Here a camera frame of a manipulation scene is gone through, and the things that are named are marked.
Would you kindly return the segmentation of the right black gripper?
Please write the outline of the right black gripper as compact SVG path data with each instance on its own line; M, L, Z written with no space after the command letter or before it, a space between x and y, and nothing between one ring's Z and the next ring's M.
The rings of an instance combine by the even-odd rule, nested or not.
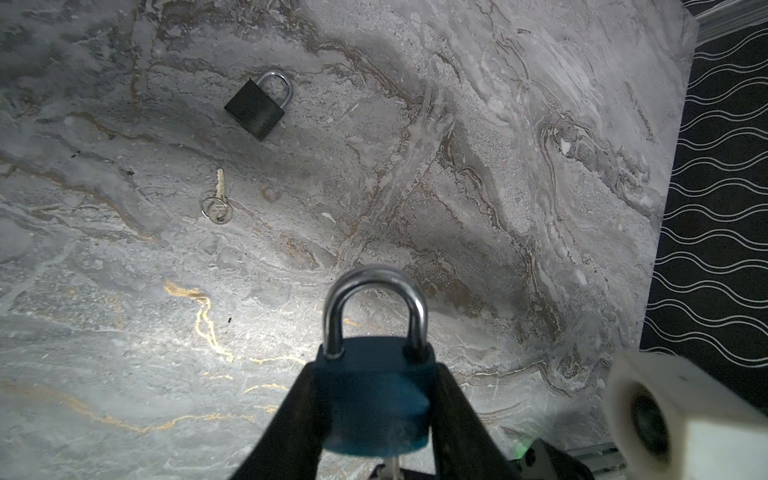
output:
M521 479L594 479L586 465L542 439L536 439L522 457L511 460L510 464Z

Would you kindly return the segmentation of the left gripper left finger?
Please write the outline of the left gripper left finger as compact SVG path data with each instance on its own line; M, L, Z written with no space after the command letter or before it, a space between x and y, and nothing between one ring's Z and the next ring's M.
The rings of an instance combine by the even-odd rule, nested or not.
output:
M314 479L328 434L317 396L315 364L301 370L286 398L233 479Z

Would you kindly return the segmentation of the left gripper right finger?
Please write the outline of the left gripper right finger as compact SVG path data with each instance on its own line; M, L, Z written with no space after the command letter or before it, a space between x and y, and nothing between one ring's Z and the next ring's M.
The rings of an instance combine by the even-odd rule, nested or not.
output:
M510 464L491 439L446 365L436 365L430 394L438 479L509 479Z

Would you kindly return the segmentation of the blue padlock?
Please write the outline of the blue padlock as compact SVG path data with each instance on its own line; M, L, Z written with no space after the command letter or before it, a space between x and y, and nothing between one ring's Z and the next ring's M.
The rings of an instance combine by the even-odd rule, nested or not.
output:
M383 288L408 308L403 337L345 337L344 307L359 291ZM428 343L428 309L418 285L401 271L365 266L340 277L323 308L323 340L315 360L324 449L359 457L396 457L424 448L437 364Z

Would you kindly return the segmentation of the black padlock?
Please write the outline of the black padlock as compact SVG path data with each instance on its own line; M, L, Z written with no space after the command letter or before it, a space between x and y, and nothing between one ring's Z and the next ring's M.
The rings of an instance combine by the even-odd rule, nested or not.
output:
M279 79L285 86L285 95L275 101L263 89L270 78ZM291 102L294 89L291 80L280 70L268 70L257 80L249 79L225 104L225 111L257 140L263 141L277 126Z

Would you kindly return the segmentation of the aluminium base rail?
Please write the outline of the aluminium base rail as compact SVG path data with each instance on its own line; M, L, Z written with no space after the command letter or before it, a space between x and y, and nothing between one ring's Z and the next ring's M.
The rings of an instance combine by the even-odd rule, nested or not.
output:
M626 464L614 443L575 448L566 451L585 465L595 479L624 479Z

